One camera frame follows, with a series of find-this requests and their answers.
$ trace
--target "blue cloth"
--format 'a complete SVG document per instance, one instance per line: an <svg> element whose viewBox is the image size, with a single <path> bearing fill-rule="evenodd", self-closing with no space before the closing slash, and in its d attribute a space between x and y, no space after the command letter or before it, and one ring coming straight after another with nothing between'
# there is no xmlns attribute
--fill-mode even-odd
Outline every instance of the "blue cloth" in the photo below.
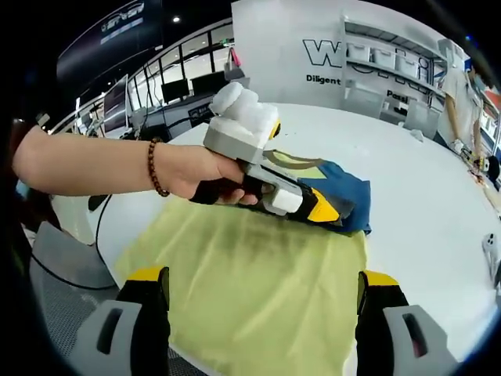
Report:
<svg viewBox="0 0 501 376"><path fill-rule="evenodd" d="M348 174L334 162L324 161L318 168L326 179L300 179L300 181L324 195L332 194L355 204L351 214L343 219L343 226L330 228L338 233L360 230L366 234L370 233L372 231L369 225L370 182Z"/></svg>
<svg viewBox="0 0 501 376"><path fill-rule="evenodd" d="M24 200L26 200L28 198L28 192L30 191L30 187L21 182L20 180L18 180L16 184L16 191L18 194L21 195L21 197Z"/></svg>

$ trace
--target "human hand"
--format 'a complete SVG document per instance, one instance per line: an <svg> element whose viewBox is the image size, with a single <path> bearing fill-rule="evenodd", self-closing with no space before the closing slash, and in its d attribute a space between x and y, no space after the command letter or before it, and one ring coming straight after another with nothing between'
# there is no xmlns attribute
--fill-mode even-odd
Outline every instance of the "human hand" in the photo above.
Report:
<svg viewBox="0 0 501 376"><path fill-rule="evenodd" d="M191 199L201 181L229 179L242 184L243 171L233 160L213 153L203 146L157 144L155 170L160 186L176 196ZM257 204L253 194L237 188L223 194L220 204Z"/></svg>

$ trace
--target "beaded bracelet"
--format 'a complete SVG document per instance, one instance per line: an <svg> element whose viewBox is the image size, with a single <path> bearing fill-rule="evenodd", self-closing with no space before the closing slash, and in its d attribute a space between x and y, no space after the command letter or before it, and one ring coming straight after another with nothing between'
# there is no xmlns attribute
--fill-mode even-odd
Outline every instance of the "beaded bracelet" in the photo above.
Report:
<svg viewBox="0 0 501 376"><path fill-rule="evenodd" d="M155 187L155 190L158 192L158 194L160 194L162 197L167 197L169 195L169 192L162 190L162 187L158 182L157 174L155 172L155 164L153 162L153 152L155 151L155 146L159 142L161 142L161 139L159 139L158 137L155 137L150 142L150 148L148 149L148 173L150 174L151 182L153 183L153 186Z"/></svg>

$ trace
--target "white table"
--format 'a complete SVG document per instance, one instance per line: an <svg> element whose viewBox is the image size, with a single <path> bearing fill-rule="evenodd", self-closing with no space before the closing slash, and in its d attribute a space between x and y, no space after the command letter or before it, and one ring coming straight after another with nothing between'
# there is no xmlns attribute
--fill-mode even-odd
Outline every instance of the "white table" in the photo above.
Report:
<svg viewBox="0 0 501 376"><path fill-rule="evenodd" d="M481 249L487 233L501 237L496 212L466 166L443 147L383 121L341 110L276 104L280 135L270 149L335 161L372 187L368 268L399 283L447 332L450 352L465 359L496 314ZM174 139L201 144L207 126ZM154 192L112 198L99 248L113 274L120 253L147 228L164 203ZM89 215L95 231L99 211Z"/></svg>

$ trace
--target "storage bin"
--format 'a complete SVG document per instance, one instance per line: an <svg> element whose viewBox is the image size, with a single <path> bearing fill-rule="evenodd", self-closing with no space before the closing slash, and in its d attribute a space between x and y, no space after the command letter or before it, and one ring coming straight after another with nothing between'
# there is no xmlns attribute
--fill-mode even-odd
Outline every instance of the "storage bin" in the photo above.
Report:
<svg viewBox="0 0 501 376"><path fill-rule="evenodd" d="M384 49L373 49L374 63L395 69L395 53Z"/></svg>
<svg viewBox="0 0 501 376"><path fill-rule="evenodd" d="M358 43L348 43L348 56L354 60L369 61L370 48Z"/></svg>
<svg viewBox="0 0 501 376"><path fill-rule="evenodd" d="M405 56L397 55L397 60L395 64L397 71L407 74L408 76L418 78L417 71L418 66L416 61L408 60Z"/></svg>

